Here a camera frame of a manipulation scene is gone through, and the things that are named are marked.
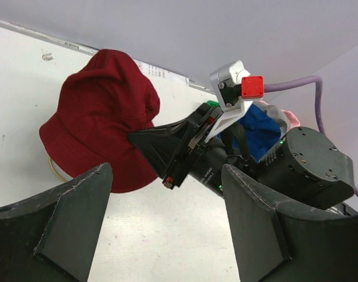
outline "yellow string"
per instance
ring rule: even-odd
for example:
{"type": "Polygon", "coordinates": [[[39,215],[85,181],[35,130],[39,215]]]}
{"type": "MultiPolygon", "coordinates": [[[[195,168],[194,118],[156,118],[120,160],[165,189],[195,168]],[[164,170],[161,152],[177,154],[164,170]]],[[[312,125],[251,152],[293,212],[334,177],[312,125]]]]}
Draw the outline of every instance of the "yellow string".
{"type": "Polygon", "coordinates": [[[55,174],[55,176],[58,177],[58,179],[60,179],[63,182],[68,182],[65,178],[63,178],[57,171],[56,169],[53,167],[53,163],[52,163],[52,158],[50,156],[48,156],[48,161],[49,161],[49,165],[51,166],[51,169],[53,171],[53,173],[55,174]]]}

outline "red connector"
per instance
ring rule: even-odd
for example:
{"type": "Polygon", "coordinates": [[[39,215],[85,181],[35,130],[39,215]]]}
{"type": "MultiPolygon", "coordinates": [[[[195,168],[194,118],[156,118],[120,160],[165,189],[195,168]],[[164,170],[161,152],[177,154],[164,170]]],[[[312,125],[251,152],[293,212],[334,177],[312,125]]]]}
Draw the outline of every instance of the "red connector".
{"type": "Polygon", "coordinates": [[[263,77],[246,76],[242,78],[242,98],[243,99],[260,99],[263,97],[263,77]]]}

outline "table surface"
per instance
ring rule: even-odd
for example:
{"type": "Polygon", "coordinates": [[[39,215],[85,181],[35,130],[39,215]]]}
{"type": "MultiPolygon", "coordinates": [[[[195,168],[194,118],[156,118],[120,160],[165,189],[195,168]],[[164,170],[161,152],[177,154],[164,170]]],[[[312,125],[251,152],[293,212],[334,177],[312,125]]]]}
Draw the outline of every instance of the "table surface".
{"type": "MultiPolygon", "coordinates": [[[[61,183],[38,129],[55,112],[62,82],[90,57],[0,28],[0,206],[61,183]]],[[[148,78],[161,99],[156,125],[214,99],[148,78]]],[[[89,281],[238,280],[225,203],[193,178],[173,191],[158,179],[132,193],[111,194],[89,281]]]]}

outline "maroon fabric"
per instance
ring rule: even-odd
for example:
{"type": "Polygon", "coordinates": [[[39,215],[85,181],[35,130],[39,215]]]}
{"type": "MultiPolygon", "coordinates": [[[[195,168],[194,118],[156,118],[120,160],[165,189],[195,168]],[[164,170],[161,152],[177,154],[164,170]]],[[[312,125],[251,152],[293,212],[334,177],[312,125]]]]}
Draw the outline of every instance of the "maroon fabric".
{"type": "Polygon", "coordinates": [[[153,127],[160,100],[127,54],[99,51],[62,85],[57,112],[39,130],[46,151],[76,177],[108,162],[112,192],[133,191],[157,178],[128,133],[153,127]]]}

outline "purple cable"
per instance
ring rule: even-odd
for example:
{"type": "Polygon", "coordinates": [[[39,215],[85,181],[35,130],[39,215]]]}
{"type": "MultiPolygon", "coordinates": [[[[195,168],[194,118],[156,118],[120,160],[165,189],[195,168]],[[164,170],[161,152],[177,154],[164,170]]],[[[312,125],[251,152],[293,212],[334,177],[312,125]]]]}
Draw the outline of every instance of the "purple cable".
{"type": "MultiPolygon", "coordinates": [[[[316,116],[317,127],[319,128],[319,132],[325,134],[324,124],[322,122],[321,115],[321,99],[322,99],[322,78],[318,75],[307,76],[306,78],[299,78],[287,82],[275,83],[275,84],[265,84],[265,92],[277,92],[284,91],[293,88],[298,88],[304,85],[308,85],[311,83],[316,84],[316,91],[314,95],[314,114],[316,116]]],[[[358,197],[358,188],[354,188],[355,195],[358,197]]]]}

